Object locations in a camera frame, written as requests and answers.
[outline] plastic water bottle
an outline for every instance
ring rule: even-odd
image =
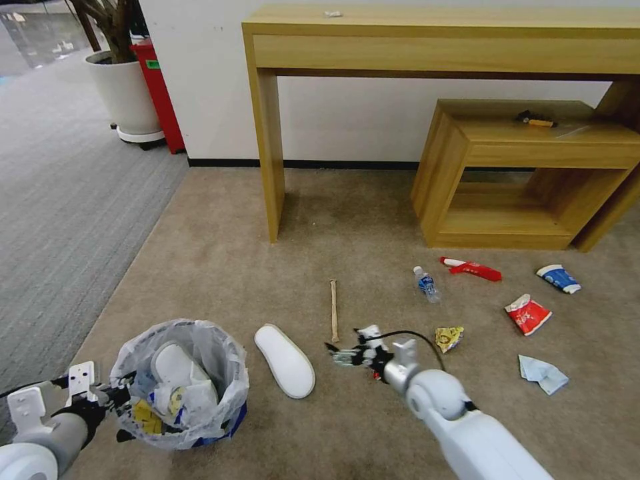
[[[435,288],[435,283],[430,274],[422,270],[420,266],[413,268],[413,274],[418,288],[427,296],[427,300],[430,303],[438,303],[440,301],[440,292]]]

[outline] white slipper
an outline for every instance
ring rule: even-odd
[[[311,362],[288,336],[275,325],[266,323],[255,333],[253,340],[287,396],[302,399],[311,393],[315,385]]]
[[[169,341],[161,345],[151,358],[151,372],[159,384],[170,385],[172,388],[189,387],[198,383],[209,383],[211,379],[202,370],[198,362],[194,361],[182,345]],[[213,390],[215,402],[217,393]]]

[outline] red fire extinguisher box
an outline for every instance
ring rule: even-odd
[[[138,56],[170,152],[176,154],[179,151],[184,151],[185,141],[182,138],[178,120],[175,118],[173,105],[151,39],[144,39],[132,45],[131,49]]]

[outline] white plastic bag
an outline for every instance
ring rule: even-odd
[[[229,434],[243,415],[249,393],[249,374],[245,368],[244,348],[214,323],[178,319],[154,325],[120,348],[109,376],[111,382],[136,371],[131,394],[146,398],[156,385],[151,374],[151,358],[170,340],[180,343],[204,368],[218,392],[218,404],[212,406],[208,421],[178,433],[150,435],[131,418],[130,411],[119,417],[121,428],[154,447],[169,450],[189,449],[198,440],[210,443]]]

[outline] robotic hand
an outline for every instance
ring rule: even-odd
[[[381,335],[376,325],[356,333],[359,344],[352,349],[326,344],[333,360],[372,368],[402,395],[436,436],[460,480],[553,480],[498,420],[476,408],[458,379],[444,370],[420,368],[414,339],[394,342],[393,354],[381,340],[391,334]]]
[[[0,447],[0,480],[56,480],[93,439],[106,413],[126,406],[134,375],[115,387],[101,385],[89,361],[72,366],[65,377],[10,393],[17,434],[12,444]],[[56,387],[68,389],[69,398],[54,411]]]

